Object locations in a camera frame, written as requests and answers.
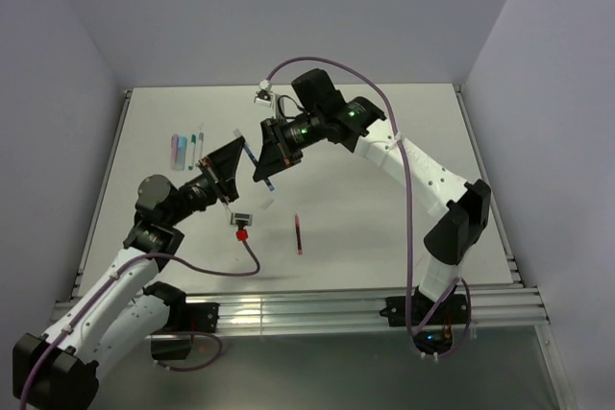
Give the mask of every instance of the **white marker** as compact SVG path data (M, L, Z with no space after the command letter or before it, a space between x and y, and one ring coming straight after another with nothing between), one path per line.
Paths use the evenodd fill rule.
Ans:
M188 170L194 168L194 152L196 150L196 134L190 137L190 154L188 155Z
M203 132L199 133L199 140L196 143L196 155L197 155L197 161L200 162L201 159L203 158L203 141L205 139L205 136L203 135Z

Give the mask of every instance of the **marker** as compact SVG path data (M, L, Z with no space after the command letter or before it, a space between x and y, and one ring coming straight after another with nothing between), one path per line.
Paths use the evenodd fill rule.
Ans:
M297 254L304 254L301 246L301 230L299 229L299 215L295 213L295 232L297 233Z
M176 170L184 170L185 168L185 149L188 144L188 138L185 136L180 136L180 139L177 142L177 162L175 166Z
M190 154L188 155L188 170L194 168L194 152L196 151L196 134L190 137Z
M177 142L178 136L171 136L171 170L177 170Z
M197 155L197 162L200 162L201 159L203 158L203 142L205 140L205 136L203 135L203 132L199 133L199 140L196 143L196 155Z
M233 134L237 137L240 138L241 136L243 136L243 134L241 134L241 131L239 129L234 130ZM250 158L250 160L252 161L252 163L254 164L255 167L258 168L258 160L255 157L255 155L253 154L252 150L250 149L250 145L248 144L248 141L245 140L245 136L244 136L244 142L243 142L243 150L245 151L245 153L248 155L248 157ZM271 183L271 181L268 178L265 178L262 180L262 182L264 182L267 187L269 188L269 190L271 192L275 191L276 188L273 187L273 184Z

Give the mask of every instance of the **metal frame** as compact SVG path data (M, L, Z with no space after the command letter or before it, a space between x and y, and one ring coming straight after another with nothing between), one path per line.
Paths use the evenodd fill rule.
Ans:
M124 129L124 122L126 121L126 114L128 113L128 105L131 102L131 98L133 96L132 90L124 90L124 104L122 105L122 112L119 115L119 122L117 124L117 130L115 130L115 135L113 137L113 144L111 145L111 154L109 155L109 160L107 161L107 167L105 168L105 176L103 177L103 183L100 187L100 192L98 193L98 199L96 199L96 206L94 207L94 213L92 214L92 220L89 224L89 230L87 231L86 243L84 244L84 251L81 255L81 261L79 262L79 269L77 270L77 276L75 277L75 282L73 284L71 299L77 297L79 293L79 286L81 285L81 279L84 275L84 270L86 269L87 264L87 256L89 255L89 249L92 245L92 238L94 236L94 231L96 230L96 223L98 222L98 216L100 215L100 207L103 204L103 199L105 198L105 191L107 191L107 184L109 183L109 176L111 175L111 168L113 166L113 160L115 159L115 153L117 152L117 146L119 145L119 138L122 134L122 130Z
M459 85L455 85L455 95L457 97L457 101L459 102L459 107L461 109L461 114L463 115L463 120L465 122L466 129L470 135L470 141L472 142L472 148L474 149L474 153L477 157L477 162L479 164L480 174L484 178L485 181L489 182L487 178L487 172L484 166L484 162L482 161L482 157L480 156L479 146L474 135L474 131L472 130L472 125L470 123L470 118L468 115L467 108L465 107L465 102L463 101L462 87ZM493 214L495 217L495 222L498 227L498 231L500 232L500 238L502 239L502 243L504 245L504 250L506 252L506 256L508 257L508 267L511 269L511 273L514 268L513 280L521 280L521 276L519 275L519 271L517 270L517 263L514 260L514 256L512 250L510 249L510 244L508 242L508 238L504 231L504 224L502 222L502 216L500 214L500 210L498 209L498 205L496 203L495 197L492 197L491 207L493 210ZM540 349L543 355L543 359L545 361L545 366L547 368L547 373L549 374L549 378L553 385L553 390L555 392L555 397L557 398L557 406L560 410L578 410L577 399L573 392L573 388L568 379L568 375L564 369L563 361L557 349L557 346L554 341L553 332L551 329L551 323L546 322L543 325L536 325L536 336L538 337L538 341L540 344Z
M577 398L564 369L564 363L557 349L551 326L536 326L536 336L538 336L540 349L545 359L545 366L553 385L559 409L578 410Z
M472 288L473 328L545 326L549 321L538 289L514 287ZM385 307L385 298L404 294L403 289L388 289L189 295L187 302L220 303L216 333L225 337L365 333L395 331L379 311ZM60 319L76 301L58 303L52 321Z

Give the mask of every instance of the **cable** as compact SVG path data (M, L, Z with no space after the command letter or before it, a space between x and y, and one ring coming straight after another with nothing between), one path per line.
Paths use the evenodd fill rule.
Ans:
M213 357L211 359L209 359L208 361L200 364L200 365L195 365L194 367L175 367L173 365L169 365L166 362L156 362L156 365L158 365L159 367L163 367L164 369L168 370L169 372L196 372L198 370L203 370L205 367L208 367L209 365L213 364L216 360L218 360L220 358L220 356L222 355L222 349L224 347L224 345L222 344L222 340L220 338L218 338L217 336L215 336L213 333L206 333L204 331L174 331L171 333L165 333L165 334L169 334L169 335L190 335L190 336L205 336L207 338L211 338L213 341L216 342L216 344L218 345L218 350L215 352L215 354L213 355Z
M384 92L376 85L374 84L372 81L370 81L367 77L365 77L364 75L362 75L361 73L359 73L358 71L355 71L355 69L342 64L341 62L337 62L334 60L328 60L326 58L320 58L320 57L297 57L297 58L291 58L290 60L286 60L281 62L280 64L278 64L276 67L274 67L271 72L269 73L269 75L267 76L266 80L267 81L271 81L273 79L273 77L278 73L278 71L280 71L280 69L282 69L285 66L288 66L289 64L293 63L293 62L299 62L299 61L316 61L316 62L323 62L325 64L329 64L331 66L337 67L339 69L342 69L346 72L348 72L349 74L352 74L353 76L359 78L360 80L362 80L364 83L366 83L369 87L371 87L376 93L378 93L378 96L381 97L382 101L384 102L384 105L386 106L386 112L388 113L388 118L389 121L391 123L391 129L393 130L393 133L395 135L398 134L398 127L397 127L397 120L395 119L395 114L393 113L393 107L391 105L391 102L388 100L388 98L386 97L386 95L384 94ZM404 176L406 178L406 256L407 256L407 268L406 268L406 317L409 317L411 315L412 312L412 281L413 281L413 276L414 276L414 236L413 236L413 227L412 227L412 223L413 223L413 217L412 217L412 180L411 180L411 174L410 174L410 162L407 158L407 153L406 153L406 149L404 147L404 140L402 138L397 140L397 144L398 147L400 149L400 154L402 156L402 164L404 165ZM457 283L461 281L461 283L463 283L463 285L466 287L466 294L468 297L468 307L470 305L470 291L469 288L467 286L467 283L465 282L465 280L463 280L462 278L458 277L456 278L451 285L449 286L449 288L442 294L442 296L440 296L440 298L433 304L433 306L431 307L430 311L428 312L428 314L423 318L423 320L421 321L421 324L419 324L415 329L412 328L412 322L406 322L406 330L408 332L408 334L410 336L415 336L416 334L418 334L423 327L427 324L427 322L430 320L431 316L433 315L433 313L435 312L435 310L437 309L437 307L446 299L446 297L448 297L454 290L455 287L457 285ZM465 341L465 338L467 336L467 329L469 328L469 324L471 322L471 318L470 318L470 313L468 312L468 323L466 325L466 329L464 330L464 334L461 338L461 341L456 342L455 346L453 346L451 348L451 350L449 350L446 354L442 354L440 357L444 356L444 355L448 355L450 354L451 351L456 350L456 347L458 347L458 345L460 345L463 341Z
M151 258L162 258L168 259L169 261L175 261L180 264L183 264L186 268L191 269L192 271L196 271L201 274L209 274L211 276L225 276L225 277L248 277L258 274L260 272L260 261L258 261L257 256L254 254L252 248L248 244L247 241L243 241L243 246L248 252L248 255L253 259L256 264L256 269L253 271L249 271L247 273L226 273L222 271L211 271L209 269L199 268L194 266L193 264L187 262L186 260L175 256L174 254L167 253L145 253L140 256L136 256L127 262L125 262L122 266L117 270L117 276L121 277L129 268L137 264L137 262L142 261L144 259ZM34 386L35 379L37 378L38 372L40 368L43 366L49 355L58 347L58 345L64 341L68 335L72 332L72 330L77 326L77 324L83 319L83 317L89 312L94 304L96 304L106 293L107 291L117 282L117 278L109 277L101 287L96 290L96 292L92 295L92 297L84 304L82 307L70 320L68 325L62 332L58 335L58 337L51 343L49 348L47 348L40 358L35 363L34 367L30 370L28 374L28 378L26 378L26 382L23 386L23 390L21 391L21 399L19 400L19 410L26 410L28 405L28 395Z
M290 115L285 115L284 114L284 111L283 111L282 105L281 105L282 98L286 98L287 100L292 101L300 112L306 112L306 109L304 107L300 106L299 103L297 103L294 98L292 98L292 97L290 97L288 95L280 95L280 96L278 96L278 100L276 101L276 105L278 106L278 112L282 116L282 119L293 120L293 119L297 118L296 116L290 116Z

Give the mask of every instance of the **blue marker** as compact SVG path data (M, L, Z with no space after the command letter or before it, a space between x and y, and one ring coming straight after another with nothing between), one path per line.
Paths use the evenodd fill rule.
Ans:
M241 132L239 131L239 129L233 131L233 134L239 138L241 136L243 136L243 134L241 134ZM250 145L248 144L248 141L246 141L245 143L243 143L243 150L246 152L246 154L248 155L248 157L250 158L250 160L252 161L252 163L254 163L255 167L258 167L258 160L255 157L255 155L252 153L252 150L250 149ZM273 192L276 188L273 187L273 184L271 183L271 181L268 178L265 178L263 180L263 182L267 185L267 187L269 188L269 190L271 192Z
M175 164L176 170L184 170L185 168L185 150L187 148L188 138L180 136L177 142L177 162Z

